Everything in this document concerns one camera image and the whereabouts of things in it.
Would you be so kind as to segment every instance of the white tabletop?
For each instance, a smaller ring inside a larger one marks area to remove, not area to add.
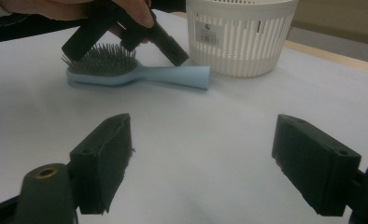
[[[157,11],[188,50],[185,19]],[[368,167],[368,74],[283,49],[260,77],[213,75],[208,91],[139,81],[107,88],[67,81],[61,46],[75,32],[0,43],[0,202],[38,166],[68,153],[104,119],[130,113],[135,154],[109,214],[79,223],[344,224],[321,217],[271,158],[276,117],[305,119]],[[118,42],[106,34],[102,42]],[[152,44],[145,65],[171,65]]]

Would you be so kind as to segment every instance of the gray floor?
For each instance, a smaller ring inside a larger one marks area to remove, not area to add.
[[[292,28],[290,41],[368,62],[368,44]]]

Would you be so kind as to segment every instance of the label on basket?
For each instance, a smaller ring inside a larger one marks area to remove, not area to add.
[[[224,27],[222,25],[215,25],[197,21],[195,23],[196,40],[211,45],[213,47],[221,48],[222,38],[224,35]]]

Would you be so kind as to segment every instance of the light blue handle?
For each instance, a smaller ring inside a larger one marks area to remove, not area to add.
[[[135,77],[174,83],[207,90],[210,83],[210,66],[145,67],[138,65],[131,72]]]

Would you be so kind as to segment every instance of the plastic basket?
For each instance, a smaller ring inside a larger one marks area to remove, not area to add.
[[[216,73],[255,77],[276,67],[298,0],[187,0],[191,58]]]

